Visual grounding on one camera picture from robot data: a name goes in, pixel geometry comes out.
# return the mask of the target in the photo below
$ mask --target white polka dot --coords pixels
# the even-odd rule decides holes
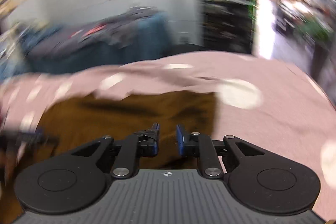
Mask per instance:
[[[29,95],[26,99],[26,102],[29,103],[30,101],[34,100],[36,98],[36,96],[38,95],[38,93],[40,92],[41,88],[42,88],[41,85],[34,87],[31,90],[31,92],[29,93]]]
[[[322,146],[320,159],[326,183],[336,189],[336,141],[327,141]]]
[[[247,55],[238,55],[239,58],[244,59],[246,61],[252,61],[255,60],[255,57],[247,56]]]
[[[22,119],[21,124],[20,124],[20,130],[22,131],[29,131],[30,126],[33,122],[35,116],[35,112],[28,112]]]
[[[240,79],[223,79],[217,96],[227,105],[252,109],[262,104],[261,91],[253,84]]]
[[[121,72],[117,73],[115,75],[109,76],[109,77],[105,78],[104,80],[102,80],[100,82],[99,88],[101,90],[108,90],[109,88],[111,88],[115,84],[117,84],[120,81],[122,81],[124,78],[125,78],[125,74],[121,73]]]
[[[313,86],[313,88],[324,98],[324,99],[328,99],[325,95],[325,93],[323,92],[323,90],[315,83],[315,81],[313,79],[311,79],[308,75],[306,75],[309,83]]]
[[[187,69],[187,68],[193,68],[194,66],[189,64],[168,64],[164,65],[164,69]]]
[[[9,100],[8,100],[8,104],[10,104],[13,100],[15,100],[15,98],[17,97],[18,93],[19,93],[20,87],[16,88],[13,93],[10,95]]]
[[[37,77],[35,83],[42,82],[43,80],[46,80],[46,78],[49,76],[48,73],[41,73],[39,77]]]
[[[25,154],[26,151],[26,143],[23,142],[21,143],[19,150],[17,151],[17,161],[19,162],[20,159],[23,157],[23,155]]]
[[[65,96],[65,94],[69,91],[69,89],[71,88],[72,82],[65,82],[62,83],[59,88],[56,90],[55,93],[55,100],[58,100],[60,98],[62,98],[63,96]]]

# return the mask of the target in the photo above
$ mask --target green plant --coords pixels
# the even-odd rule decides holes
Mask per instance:
[[[300,32],[307,34],[310,38],[323,48],[330,48],[334,32],[324,26],[316,17],[310,17],[300,26]]]

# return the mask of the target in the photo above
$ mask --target bed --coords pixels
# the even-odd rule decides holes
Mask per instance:
[[[235,135],[313,169],[321,181],[314,211],[336,218],[336,112],[324,92],[294,64],[227,52],[192,52],[72,75],[24,74],[2,85],[4,127],[34,130],[58,100],[216,92],[213,139]]]

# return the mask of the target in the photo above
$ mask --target gray ridged plate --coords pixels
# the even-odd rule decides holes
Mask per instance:
[[[92,206],[65,216],[26,212],[15,224],[322,224],[313,212],[270,216],[245,208],[221,181],[197,170],[140,170],[115,181]]]

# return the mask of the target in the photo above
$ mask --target logo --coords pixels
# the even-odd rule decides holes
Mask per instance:
[[[172,172],[166,171],[163,173],[163,175],[165,175],[166,177],[170,177],[171,175],[173,175]]]

